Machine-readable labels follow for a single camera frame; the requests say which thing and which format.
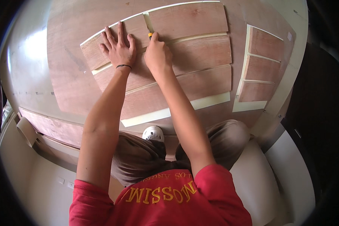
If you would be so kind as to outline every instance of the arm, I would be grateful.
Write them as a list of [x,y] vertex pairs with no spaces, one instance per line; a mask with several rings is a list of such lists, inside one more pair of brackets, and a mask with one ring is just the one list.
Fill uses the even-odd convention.
[[205,129],[173,72],[172,54],[158,41],[157,32],[147,47],[145,61],[170,107],[173,126],[195,177],[203,167],[216,162]]
[[[118,43],[108,27],[102,37],[104,44],[100,44],[100,48],[114,68],[121,64],[133,65],[136,57],[135,40],[128,35],[130,47],[126,47],[121,22],[118,23]],[[115,69],[113,78],[84,123],[77,179],[104,190],[109,187],[111,163],[118,142],[119,120],[130,70],[127,66]]]

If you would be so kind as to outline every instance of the white shoe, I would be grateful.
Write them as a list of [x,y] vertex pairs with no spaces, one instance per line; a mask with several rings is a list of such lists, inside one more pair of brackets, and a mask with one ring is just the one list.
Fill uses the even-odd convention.
[[161,128],[158,126],[150,126],[142,134],[142,139],[145,140],[157,140],[164,142],[164,135]]

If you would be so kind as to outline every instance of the brown pants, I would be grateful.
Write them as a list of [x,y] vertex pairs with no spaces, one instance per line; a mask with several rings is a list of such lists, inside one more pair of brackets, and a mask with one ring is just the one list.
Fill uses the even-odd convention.
[[[207,134],[215,161],[228,170],[237,161],[250,138],[245,124],[236,120],[216,124]],[[191,170],[190,161],[181,145],[176,150],[176,161],[166,161],[165,157],[166,147],[163,142],[147,141],[119,132],[111,175],[123,186],[129,186],[166,170]]]

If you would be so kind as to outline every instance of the finger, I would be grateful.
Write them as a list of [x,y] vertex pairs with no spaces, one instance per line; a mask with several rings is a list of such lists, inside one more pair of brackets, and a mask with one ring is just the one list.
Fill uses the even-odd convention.
[[124,45],[124,41],[123,41],[123,23],[121,21],[118,22],[118,44]]
[[153,33],[152,38],[151,38],[151,42],[158,41],[158,38],[159,38],[158,32]]
[[108,48],[103,44],[99,44],[99,47],[100,47],[100,50],[104,53],[104,54],[108,54],[109,53],[109,50]]
[[102,32],[102,38],[103,38],[103,42],[104,42],[104,46],[108,49],[111,50],[112,49],[112,45],[109,43],[109,40],[107,38],[106,33],[103,31]]
[[114,40],[113,35],[112,35],[111,31],[109,30],[108,26],[105,27],[105,33],[107,35],[107,39],[108,39],[109,43],[112,46],[114,46],[116,44],[116,41]]
[[133,38],[131,34],[127,35],[127,39],[129,41],[129,51],[131,53],[136,51],[136,40]]

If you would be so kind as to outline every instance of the wrist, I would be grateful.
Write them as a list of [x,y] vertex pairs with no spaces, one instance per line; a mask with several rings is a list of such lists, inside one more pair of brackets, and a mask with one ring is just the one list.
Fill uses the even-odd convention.
[[129,75],[131,68],[128,67],[128,66],[119,66],[119,67],[115,68],[115,71],[120,72],[120,73],[125,74],[125,75]]

